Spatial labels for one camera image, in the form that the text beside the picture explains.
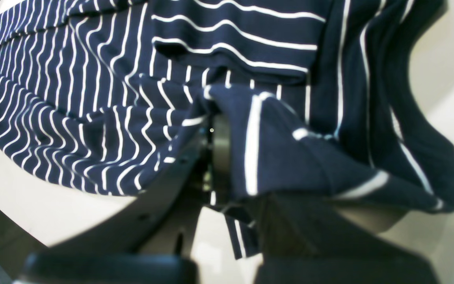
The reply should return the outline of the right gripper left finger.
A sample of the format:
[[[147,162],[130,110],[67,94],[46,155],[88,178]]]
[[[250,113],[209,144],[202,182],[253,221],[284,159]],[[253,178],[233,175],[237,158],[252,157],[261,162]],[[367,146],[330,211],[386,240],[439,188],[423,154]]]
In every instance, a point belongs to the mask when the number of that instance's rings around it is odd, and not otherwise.
[[[89,230],[30,254],[20,284],[198,284],[191,259],[210,174],[212,119],[127,207]]]

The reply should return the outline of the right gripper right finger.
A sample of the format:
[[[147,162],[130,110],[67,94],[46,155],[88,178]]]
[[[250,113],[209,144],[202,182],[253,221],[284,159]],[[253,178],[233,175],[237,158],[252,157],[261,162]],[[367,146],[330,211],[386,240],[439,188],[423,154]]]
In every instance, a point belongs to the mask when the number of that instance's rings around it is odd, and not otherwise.
[[[263,264],[256,284],[438,284],[424,257],[384,241],[315,196],[253,199]]]

